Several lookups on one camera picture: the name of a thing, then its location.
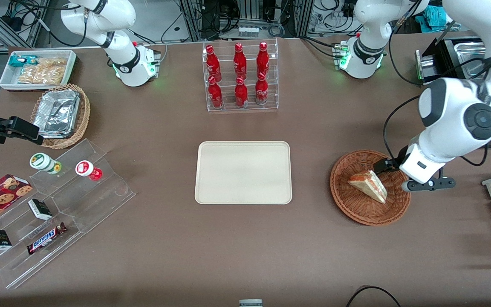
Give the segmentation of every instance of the round wicker basket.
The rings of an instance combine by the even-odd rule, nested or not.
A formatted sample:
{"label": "round wicker basket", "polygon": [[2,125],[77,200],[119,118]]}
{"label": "round wicker basket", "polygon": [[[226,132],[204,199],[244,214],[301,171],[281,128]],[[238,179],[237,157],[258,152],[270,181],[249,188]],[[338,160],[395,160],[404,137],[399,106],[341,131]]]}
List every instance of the round wicker basket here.
{"label": "round wicker basket", "polygon": [[[64,90],[74,90],[80,93],[81,101],[79,102],[79,110],[77,112],[77,119],[75,121],[75,131],[69,138],[66,139],[45,139],[43,140],[43,144],[41,146],[49,147],[52,149],[63,149],[70,147],[76,142],[82,139],[84,135],[84,131],[86,131],[86,127],[88,126],[88,117],[90,116],[90,101],[88,97],[84,93],[84,91],[73,84],[66,84],[62,86],[55,87],[54,89],[50,89],[50,92],[53,91],[64,91]],[[35,119],[35,115],[37,114],[37,109],[39,108],[39,103],[41,102],[41,97],[37,100],[35,107],[33,107],[33,113],[30,117],[29,122],[33,122]]]}
{"label": "round wicker basket", "polygon": [[387,159],[383,153],[357,150],[342,156],[331,171],[331,193],[338,207],[350,218],[369,226],[382,226],[399,220],[410,204],[410,193],[401,185],[408,178],[402,171],[381,173],[378,177],[387,190],[381,204],[347,183],[350,176],[374,169],[374,163]]}

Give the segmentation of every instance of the table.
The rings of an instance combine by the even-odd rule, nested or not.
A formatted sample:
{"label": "table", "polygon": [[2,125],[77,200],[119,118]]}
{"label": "table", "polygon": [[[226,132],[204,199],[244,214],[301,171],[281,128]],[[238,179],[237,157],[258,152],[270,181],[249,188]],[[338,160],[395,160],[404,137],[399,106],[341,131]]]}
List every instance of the table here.
{"label": "table", "polygon": [[[433,37],[394,37],[408,78],[414,50]],[[139,88],[115,78],[103,50],[76,49],[72,82],[92,104],[85,137],[107,150],[138,195],[17,290],[0,285],[0,306],[223,307],[245,298],[267,307],[344,306],[364,284],[386,288],[403,306],[491,306],[491,204],[480,183],[491,177],[491,151],[483,167],[450,163],[445,174],[457,187],[413,194],[398,222],[353,222],[333,201],[331,167],[352,150],[385,152],[384,119],[421,89],[399,79],[388,58],[356,80],[299,39],[279,43],[277,113],[208,113],[199,43],[171,45],[160,78]],[[2,91],[0,116],[29,118],[38,96]],[[404,107],[390,122],[390,146],[397,152],[421,130],[415,104]],[[197,204],[197,148],[206,140],[288,142],[292,202]],[[23,140],[0,145],[0,177],[33,174],[28,160],[38,151]],[[354,306],[373,304],[393,305],[367,291]]]}

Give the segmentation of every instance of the coca-cola bottle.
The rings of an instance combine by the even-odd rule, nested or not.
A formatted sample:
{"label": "coca-cola bottle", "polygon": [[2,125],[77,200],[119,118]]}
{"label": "coca-cola bottle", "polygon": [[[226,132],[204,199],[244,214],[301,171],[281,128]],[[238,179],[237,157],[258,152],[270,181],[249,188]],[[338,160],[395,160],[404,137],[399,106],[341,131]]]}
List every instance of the coca-cola bottle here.
{"label": "coca-cola bottle", "polygon": [[255,84],[255,103],[257,103],[257,105],[265,105],[269,96],[269,84],[266,82],[264,72],[259,72],[257,78],[258,80]]}
{"label": "coca-cola bottle", "polygon": [[247,60],[243,53],[243,46],[241,43],[234,45],[234,71],[236,76],[246,79],[247,75]]}
{"label": "coca-cola bottle", "polygon": [[269,60],[270,56],[268,51],[266,51],[268,45],[266,42],[262,41],[259,44],[259,54],[257,55],[257,76],[259,72],[264,72],[265,76],[269,74]]}
{"label": "coca-cola bottle", "polygon": [[240,109],[247,107],[247,87],[244,85],[244,79],[242,77],[236,78],[236,88],[234,89],[236,95],[236,106]]}
{"label": "coca-cola bottle", "polygon": [[219,64],[219,59],[213,52],[213,46],[212,45],[207,45],[206,46],[206,53],[208,54],[208,57],[206,59],[206,64],[208,66],[208,73],[210,76],[214,76],[216,82],[221,81],[221,66]]}
{"label": "coca-cola bottle", "polygon": [[210,94],[210,100],[212,101],[212,105],[216,109],[220,109],[222,107],[222,94],[221,88],[217,84],[215,77],[210,76],[208,78],[208,93]]}

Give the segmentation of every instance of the acrylic display stand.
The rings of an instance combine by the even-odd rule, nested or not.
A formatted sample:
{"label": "acrylic display stand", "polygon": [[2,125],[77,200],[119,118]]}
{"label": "acrylic display stand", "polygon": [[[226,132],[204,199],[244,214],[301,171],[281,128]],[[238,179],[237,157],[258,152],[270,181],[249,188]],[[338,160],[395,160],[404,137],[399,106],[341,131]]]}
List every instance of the acrylic display stand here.
{"label": "acrylic display stand", "polygon": [[[265,105],[257,105],[255,103],[255,83],[257,83],[257,54],[259,54],[259,43],[265,41],[268,44],[269,74],[266,81],[269,84],[268,100]],[[206,88],[206,102],[208,111],[262,111],[270,109],[278,109],[279,107],[279,92],[278,92],[278,41],[276,39],[252,39],[240,41],[243,45],[243,53],[247,59],[247,78],[245,85],[248,89],[249,103],[245,109],[240,109],[236,106],[236,98],[234,96],[234,88],[236,87],[236,73],[234,72],[234,45],[228,46],[223,41],[210,41],[203,44],[202,64],[204,67],[204,86]],[[221,66],[222,79],[218,83],[221,87],[223,107],[216,109],[210,100],[208,93],[208,77],[210,74],[207,70],[206,46],[212,45],[219,58]]]}
{"label": "acrylic display stand", "polygon": [[[62,163],[58,174],[35,173],[30,177],[30,183],[36,190],[12,204],[0,216],[0,229],[6,231],[12,243],[11,249],[0,251],[0,276],[6,288],[20,286],[135,195],[124,179],[113,171],[104,155],[105,152],[89,140],[82,140],[56,159]],[[76,174],[75,166],[82,160],[92,162],[103,171],[99,181]],[[33,215],[27,203],[32,198],[45,202],[53,213],[50,220],[44,221]],[[29,255],[26,246],[61,222],[68,231]]]}

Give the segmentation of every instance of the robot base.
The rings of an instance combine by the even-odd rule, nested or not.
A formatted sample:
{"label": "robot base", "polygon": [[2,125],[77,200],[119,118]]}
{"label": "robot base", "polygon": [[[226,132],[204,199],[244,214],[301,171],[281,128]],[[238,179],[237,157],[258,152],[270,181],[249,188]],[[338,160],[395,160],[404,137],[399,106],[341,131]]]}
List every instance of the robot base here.
{"label": "robot base", "polygon": [[158,71],[160,69],[160,54],[154,54],[154,51],[144,46],[136,47],[140,51],[140,60],[138,64],[129,73],[122,73],[115,68],[117,77],[128,86],[140,86],[152,78],[158,77]]}
{"label": "robot base", "polygon": [[363,60],[359,58],[353,50],[353,44],[356,40],[357,37],[352,37],[347,41],[341,41],[339,50],[333,48],[333,55],[342,57],[335,59],[335,68],[336,70],[343,70],[347,72],[354,78],[368,78],[372,76],[378,68],[380,68],[384,55],[380,55],[377,63],[373,62],[372,64],[364,64]]}

